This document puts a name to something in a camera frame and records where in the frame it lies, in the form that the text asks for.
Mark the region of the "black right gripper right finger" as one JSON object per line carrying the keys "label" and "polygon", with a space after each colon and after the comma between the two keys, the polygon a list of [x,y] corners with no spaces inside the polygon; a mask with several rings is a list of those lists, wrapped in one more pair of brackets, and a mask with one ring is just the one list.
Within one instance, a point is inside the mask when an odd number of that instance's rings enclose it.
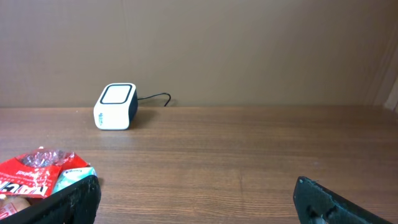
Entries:
{"label": "black right gripper right finger", "polygon": [[296,181],[293,201],[301,224],[391,224],[305,176]]}

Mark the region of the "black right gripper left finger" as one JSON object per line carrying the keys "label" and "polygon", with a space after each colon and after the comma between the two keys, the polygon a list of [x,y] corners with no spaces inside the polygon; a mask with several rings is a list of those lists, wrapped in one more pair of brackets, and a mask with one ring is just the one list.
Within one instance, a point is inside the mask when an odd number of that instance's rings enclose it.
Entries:
{"label": "black right gripper left finger", "polygon": [[1,220],[1,224],[94,224],[101,200],[95,175]]}

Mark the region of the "teal tissue pack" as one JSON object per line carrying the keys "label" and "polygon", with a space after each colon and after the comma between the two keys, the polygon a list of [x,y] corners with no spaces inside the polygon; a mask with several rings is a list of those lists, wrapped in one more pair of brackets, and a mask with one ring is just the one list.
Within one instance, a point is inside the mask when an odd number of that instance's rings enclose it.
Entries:
{"label": "teal tissue pack", "polygon": [[62,189],[70,186],[71,184],[74,184],[75,182],[78,182],[79,180],[88,177],[89,175],[97,176],[96,171],[93,167],[82,167],[64,170],[58,177],[52,193],[55,194]]}

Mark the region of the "red candy bag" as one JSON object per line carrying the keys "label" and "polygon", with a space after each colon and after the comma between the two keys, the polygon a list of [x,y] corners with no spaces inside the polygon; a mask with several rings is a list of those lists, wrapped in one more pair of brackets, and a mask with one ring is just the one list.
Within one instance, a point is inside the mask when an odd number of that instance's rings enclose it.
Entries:
{"label": "red candy bag", "polygon": [[1,193],[46,198],[63,171],[88,166],[75,152],[40,147],[1,163]]}

